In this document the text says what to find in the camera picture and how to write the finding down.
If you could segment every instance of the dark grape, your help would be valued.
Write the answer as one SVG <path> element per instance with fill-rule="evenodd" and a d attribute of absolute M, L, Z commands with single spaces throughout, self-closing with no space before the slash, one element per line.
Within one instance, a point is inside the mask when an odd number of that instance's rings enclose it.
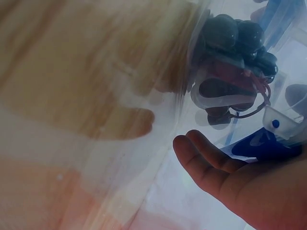
<path fill-rule="evenodd" d="M 213 117 L 222 117 L 228 112 L 228 106 L 224 107 L 213 107 L 205 109 L 207 114 Z"/>
<path fill-rule="evenodd" d="M 231 49 L 238 38 L 238 28 L 233 18 L 219 15 L 206 21 L 202 34 L 206 44 L 217 49 Z"/>
<path fill-rule="evenodd" d="M 216 130 L 222 130 L 227 128 L 227 126 L 231 122 L 230 112 L 228 111 L 227 114 L 225 114 L 222 117 L 214 117 L 214 116 L 207 116 L 208 123 L 212 126 L 212 128 Z"/>
<path fill-rule="evenodd" d="M 243 21 L 238 24 L 238 40 L 236 48 L 245 54 L 256 53 L 264 43 L 264 31 L 259 24 Z"/>

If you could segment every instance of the wooden surface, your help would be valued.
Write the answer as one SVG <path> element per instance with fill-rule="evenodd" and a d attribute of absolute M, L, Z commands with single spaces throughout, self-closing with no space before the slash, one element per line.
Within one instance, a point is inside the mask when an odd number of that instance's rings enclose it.
<path fill-rule="evenodd" d="M 0 229 L 128 229 L 171 146 L 196 4 L 0 1 Z"/>

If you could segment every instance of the grape bunch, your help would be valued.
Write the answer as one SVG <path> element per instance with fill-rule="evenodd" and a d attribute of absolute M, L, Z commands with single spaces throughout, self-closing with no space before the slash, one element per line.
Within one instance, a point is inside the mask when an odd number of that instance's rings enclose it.
<path fill-rule="evenodd" d="M 264 31 L 252 21 L 233 19 L 226 14 L 209 18 L 201 32 L 194 50 L 199 64 L 213 59 L 208 72 L 214 78 L 206 79 L 199 87 L 199 93 L 205 98 L 227 95 L 251 97 L 251 103 L 206 109 L 208 122 L 215 126 L 229 124 L 229 108 L 243 112 L 251 108 L 259 93 L 251 78 L 242 74 L 248 70 L 260 82 L 273 82 L 278 67 L 277 58 L 267 52 L 264 45 Z"/>

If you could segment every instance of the plastic packaging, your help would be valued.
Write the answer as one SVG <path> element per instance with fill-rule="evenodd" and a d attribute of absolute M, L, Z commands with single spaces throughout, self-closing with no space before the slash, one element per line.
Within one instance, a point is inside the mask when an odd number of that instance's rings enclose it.
<path fill-rule="evenodd" d="M 228 13 L 225 2 L 212 1 L 192 34 L 191 100 L 221 136 L 228 132 L 227 154 L 278 158 L 270 151 L 280 148 L 283 157 L 297 155 L 307 132 L 305 0 L 269 0 L 252 21 Z"/>

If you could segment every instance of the hand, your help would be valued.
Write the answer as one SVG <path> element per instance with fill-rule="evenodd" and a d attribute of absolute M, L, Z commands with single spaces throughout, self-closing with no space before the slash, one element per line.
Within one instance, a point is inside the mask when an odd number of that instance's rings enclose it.
<path fill-rule="evenodd" d="M 261 3 L 261 2 L 264 2 L 264 1 L 268 1 L 268 0 L 254 0 L 254 2 L 256 3 Z M 250 16 L 250 19 L 255 22 L 255 23 L 258 23 L 260 18 L 263 16 L 264 14 L 264 11 L 265 11 L 265 7 L 262 7 L 260 8 L 259 10 L 256 10 L 255 12 L 253 12 Z"/>
<path fill-rule="evenodd" d="M 307 229 L 307 152 L 288 161 L 247 163 L 221 152 L 197 130 L 175 153 L 194 182 L 258 230 Z"/>

